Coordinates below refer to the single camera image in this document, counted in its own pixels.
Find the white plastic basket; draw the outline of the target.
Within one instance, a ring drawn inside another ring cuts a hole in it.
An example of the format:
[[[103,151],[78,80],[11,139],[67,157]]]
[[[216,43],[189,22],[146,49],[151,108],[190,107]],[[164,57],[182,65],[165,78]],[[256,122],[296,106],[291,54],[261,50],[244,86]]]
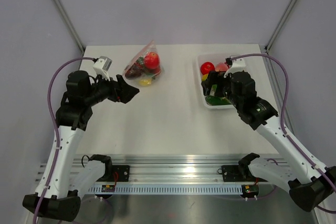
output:
[[[247,72],[244,59],[238,54],[203,54],[196,57],[201,100],[209,110],[233,109],[231,96],[233,74]]]

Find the yellow lemon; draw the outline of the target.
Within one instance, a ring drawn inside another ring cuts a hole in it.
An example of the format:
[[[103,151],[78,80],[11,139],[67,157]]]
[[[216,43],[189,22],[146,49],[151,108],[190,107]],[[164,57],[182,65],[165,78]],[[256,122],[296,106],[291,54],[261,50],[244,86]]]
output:
[[[150,86],[152,84],[153,79],[142,79],[138,82],[138,84],[142,87],[147,87]]]

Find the dark red apple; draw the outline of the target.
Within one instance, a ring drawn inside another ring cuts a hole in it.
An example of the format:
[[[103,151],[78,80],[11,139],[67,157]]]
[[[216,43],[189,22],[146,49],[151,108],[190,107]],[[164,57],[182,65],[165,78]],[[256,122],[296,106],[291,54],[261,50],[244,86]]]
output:
[[[141,77],[143,74],[143,68],[140,64],[134,63],[124,74],[128,80],[133,80]]]

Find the clear zip top bag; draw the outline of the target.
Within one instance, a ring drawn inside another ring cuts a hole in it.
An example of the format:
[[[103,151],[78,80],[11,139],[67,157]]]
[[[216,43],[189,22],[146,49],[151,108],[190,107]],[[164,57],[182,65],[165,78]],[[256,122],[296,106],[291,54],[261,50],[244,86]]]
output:
[[[154,40],[144,46],[127,64],[123,76],[139,86],[152,85],[163,72],[161,58]]]

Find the strawberry bunch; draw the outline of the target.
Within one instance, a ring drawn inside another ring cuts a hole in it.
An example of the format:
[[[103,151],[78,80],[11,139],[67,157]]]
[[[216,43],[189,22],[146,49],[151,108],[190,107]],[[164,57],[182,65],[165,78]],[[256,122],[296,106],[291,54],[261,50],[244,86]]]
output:
[[[145,57],[139,57],[135,63],[138,63],[143,68],[143,74],[142,76],[147,76],[151,78],[155,78],[155,76],[159,75],[161,73],[161,65],[159,65],[156,69],[148,69],[144,65],[144,58]]]

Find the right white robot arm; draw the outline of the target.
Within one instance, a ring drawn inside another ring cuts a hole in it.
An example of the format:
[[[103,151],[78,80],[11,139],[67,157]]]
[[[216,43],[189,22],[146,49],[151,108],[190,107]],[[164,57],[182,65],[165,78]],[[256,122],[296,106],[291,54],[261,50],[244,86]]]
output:
[[[248,72],[210,71],[201,83],[204,95],[216,86],[215,95],[225,97],[237,110],[241,120],[263,136],[286,160],[291,170],[269,165],[257,154],[240,160],[239,176],[244,180],[262,178],[288,192],[295,204],[310,212],[335,192],[335,167],[314,157],[286,130],[277,110],[258,97],[255,81]]]

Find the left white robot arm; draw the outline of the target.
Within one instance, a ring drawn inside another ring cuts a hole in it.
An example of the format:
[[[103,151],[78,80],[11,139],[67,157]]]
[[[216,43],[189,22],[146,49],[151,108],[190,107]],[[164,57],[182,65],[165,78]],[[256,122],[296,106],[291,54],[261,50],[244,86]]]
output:
[[[96,181],[118,180],[109,156],[90,156],[74,180],[70,179],[72,163],[93,115],[92,107],[105,99],[126,104],[140,92],[119,74],[116,80],[98,75],[91,83],[90,75],[82,70],[68,75],[66,89],[60,108],[51,115],[55,139],[47,166],[35,192],[23,199],[23,207],[33,213],[34,223],[39,217],[73,221],[83,196]]]

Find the small red tomato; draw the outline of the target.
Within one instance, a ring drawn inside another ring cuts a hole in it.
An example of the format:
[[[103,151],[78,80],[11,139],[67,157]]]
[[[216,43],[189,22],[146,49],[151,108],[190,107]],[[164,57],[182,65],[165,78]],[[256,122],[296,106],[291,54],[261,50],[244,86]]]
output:
[[[200,66],[200,72],[202,75],[208,74],[210,71],[214,71],[214,70],[215,70],[215,66],[209,61],[203,63]]]

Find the green cucumber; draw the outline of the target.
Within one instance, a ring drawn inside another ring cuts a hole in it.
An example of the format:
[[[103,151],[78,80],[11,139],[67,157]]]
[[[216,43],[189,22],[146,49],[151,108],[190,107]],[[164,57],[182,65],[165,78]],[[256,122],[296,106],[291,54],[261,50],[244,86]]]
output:
[[[225,98],[219,98],[212,95],[206,96],[205,101],[210,106],[224,106],[224,105],[231,105],[231,103]]]

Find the left small circuit board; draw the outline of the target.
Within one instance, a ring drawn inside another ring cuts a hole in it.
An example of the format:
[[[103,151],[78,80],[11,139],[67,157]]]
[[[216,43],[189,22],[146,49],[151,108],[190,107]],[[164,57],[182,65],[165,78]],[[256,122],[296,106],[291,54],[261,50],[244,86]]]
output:
[[[114,185],[102,185],[102,192],[114,192],[115,186]]]

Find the right small circuit board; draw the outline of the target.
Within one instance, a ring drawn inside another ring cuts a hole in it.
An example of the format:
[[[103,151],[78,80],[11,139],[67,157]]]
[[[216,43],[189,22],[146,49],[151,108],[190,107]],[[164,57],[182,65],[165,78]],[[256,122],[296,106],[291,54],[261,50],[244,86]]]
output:
[[[243,185],[242,192],[245,197],[254,197],[259,194],[258,185]]]

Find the aluminium mounting rail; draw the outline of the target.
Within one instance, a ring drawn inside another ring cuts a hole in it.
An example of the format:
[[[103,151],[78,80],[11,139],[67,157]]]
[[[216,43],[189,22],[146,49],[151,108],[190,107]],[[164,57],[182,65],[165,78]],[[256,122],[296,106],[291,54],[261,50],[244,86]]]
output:
[[[217,170],[237,164],[245,154],[117,155],[113,165],[129,165],[129,182],[136,184],[215,184],[223,182]]]

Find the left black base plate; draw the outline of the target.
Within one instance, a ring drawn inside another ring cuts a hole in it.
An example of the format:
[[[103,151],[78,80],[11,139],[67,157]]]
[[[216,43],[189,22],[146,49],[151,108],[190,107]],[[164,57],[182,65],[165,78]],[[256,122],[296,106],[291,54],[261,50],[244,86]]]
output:
[[[105,182],[128,182],[130,176],[130,166],[129,165],[113,165],[111,172],[108,173],[107,177],[103,180]]]

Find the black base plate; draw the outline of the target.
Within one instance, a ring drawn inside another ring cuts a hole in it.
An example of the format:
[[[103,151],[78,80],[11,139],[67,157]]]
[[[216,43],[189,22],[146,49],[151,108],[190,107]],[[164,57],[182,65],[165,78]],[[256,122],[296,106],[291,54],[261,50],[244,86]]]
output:
[[[239,165],[223,165],[218,170],[224,182],[265,182],[262,178],[254,177],[248,168]]]
[[[105,182],[128,182],[130,176],[130,166],[129,165],[113,165],[111,172],[108,173],[107,177],[103,180]]]

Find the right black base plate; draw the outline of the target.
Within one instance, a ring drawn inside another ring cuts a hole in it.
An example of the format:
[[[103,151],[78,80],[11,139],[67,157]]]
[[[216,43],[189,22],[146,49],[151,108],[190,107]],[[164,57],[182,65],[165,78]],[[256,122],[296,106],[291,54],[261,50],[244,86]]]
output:
[[[254,177],[248,168],[239,165],[223,165],[218,170],[224,182],[265,182],[262,178]]]

